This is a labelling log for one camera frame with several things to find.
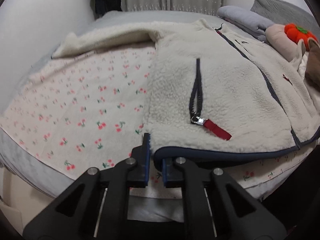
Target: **navy blue zipper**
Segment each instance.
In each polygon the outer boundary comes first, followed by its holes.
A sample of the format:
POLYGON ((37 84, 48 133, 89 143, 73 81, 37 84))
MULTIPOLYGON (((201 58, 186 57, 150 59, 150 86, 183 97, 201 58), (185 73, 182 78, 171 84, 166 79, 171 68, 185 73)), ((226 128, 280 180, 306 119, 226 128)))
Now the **navy blue zipper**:
MULTIPOLYGON (((247 60, 249 60, 250 62, 252 62, 241 50, 238 49, 238 47, 237 47, 231 40, 229 40, 225 35, 223 35, 223 34, 220 32, 221 27, 220 27, 219 29, 215 29, 215 31, 216 31, 226 42, 228 42, 233 48, 235 48, 235 49, 241 54, 242 57, 244 57, 244 58, 246 58, 247 60)), ((267 85, 267 87, 268 87, 268 90, 269 90, 271 96, 274 98, 275 101, 277 101, 277 103, 281 106, 281 108, 282 108, 282 110, 284 111, 284 113, 287 115, 287 113, 285 112, 285 110, 284 110, 284 108, 283 108, 283 106, 282 106, 282 104, 281 104, 281 102, 280 102, 280 100, 279 100, 279 98, 278 98, 275 90, 273 89, 273 87, 272 87, 269 79, 267 78, 267 76, 265 75, 265 73, 264 73, 257 65, 255 65, 255 66, 258 68, 258 70, 260 70, 260 72, 261 72, 261 74, 262 74, 262 76, 263 76, 263 78, 264 78, 264 80, 265 80, 265 82, 266 82, 266 85, 267 85)), ((291 126, 291 134, 292 134, 292 137, 293 137, 293 140, 294 140, 296 146, 298 147, 298 149, 300 149, 300 148, 301 148, 301 142, 300 142, 299 138, 297 137, 296 133, 294 132, 292 126, 291 126)))

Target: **white sherpa fleece jacket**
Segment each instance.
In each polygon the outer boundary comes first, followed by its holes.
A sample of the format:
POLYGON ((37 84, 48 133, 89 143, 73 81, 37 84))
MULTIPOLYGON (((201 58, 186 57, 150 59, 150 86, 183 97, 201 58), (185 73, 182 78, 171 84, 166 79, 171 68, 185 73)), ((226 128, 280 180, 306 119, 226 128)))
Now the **white sherpa fleece jacket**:
POLYGON ((70 34, 53 57, 146 41, 156 43, 144 126, 153 152, 166 146, 225 153, 301 147, 318 137, 320 116, 297 73, 304 51, 287 62, 270 46, 205 20, 140 23, 70 34), (231 134, 225 141, 190 123, 189 99, 201 59, 203 118, 231 134))

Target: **stuffed animal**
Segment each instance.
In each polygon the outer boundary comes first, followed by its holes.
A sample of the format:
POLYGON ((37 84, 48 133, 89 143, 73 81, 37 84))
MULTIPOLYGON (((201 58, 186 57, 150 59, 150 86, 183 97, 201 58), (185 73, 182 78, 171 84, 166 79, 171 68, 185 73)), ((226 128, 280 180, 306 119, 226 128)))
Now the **stuffed animal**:
POLYGON ((303 39, 307 51, 309 51, 308 38, 311 37, 318 41, 317 38, 310 31, 305 30, 304 28, 297 26, 293 23, 287 24, 284 27, 284 32, 285 34, 287 34, 288 38, 296 44, 298 44, 300 39, 303 39))
POLYGON ((287 61, 292 61, 297 53, 297 44, 290 40, 284 33, 284 25, 273 24, 265 31, 269 43, 284 57, 287 61))

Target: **folded gray blanket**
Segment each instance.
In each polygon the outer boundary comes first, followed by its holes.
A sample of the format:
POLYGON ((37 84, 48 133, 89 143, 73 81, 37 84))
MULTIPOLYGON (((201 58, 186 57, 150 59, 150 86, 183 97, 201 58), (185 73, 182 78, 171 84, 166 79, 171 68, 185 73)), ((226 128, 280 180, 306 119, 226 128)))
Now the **folded gray blanket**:
POLYGON ((257 13, 233 5, 220 7, 217 15, 264 42, 267 41, 265 30, 274 24, 273 21, 257 13))

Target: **metal screw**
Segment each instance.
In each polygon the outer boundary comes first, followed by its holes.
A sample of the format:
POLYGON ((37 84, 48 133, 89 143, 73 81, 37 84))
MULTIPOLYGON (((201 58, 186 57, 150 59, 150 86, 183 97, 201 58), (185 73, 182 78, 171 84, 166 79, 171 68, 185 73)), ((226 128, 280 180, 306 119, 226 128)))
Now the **metal screw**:
POLYGON ((88 170, 87 170, 87 173, 89 174, 89 175, 94 175, 94 174, 96 174, 98 172, 98 169, 96 168, 96 167, 91 167, 91 168, 89 168, 88 170))
POLYGON ((129 164, 129 165, 133 165, 133 164, 136 163, 136 159, 130 157, 130 158, 128 158, 128 159, 125 160, 125 163, 126 163, 126 164, 129 164))
POLYGON ((215 169, 213 170, 213 173, 216 174, 216 175, 218 175, 218 176, 220 176, 220 175, 223 174, 223 169, 221 169, 221 168, 215 168, 215 169))
POLYGON ((176 158, 176 163, 179 163, 179 164, 183 164, 186 162, 186 158, 184 157, 178 157, 176 158))

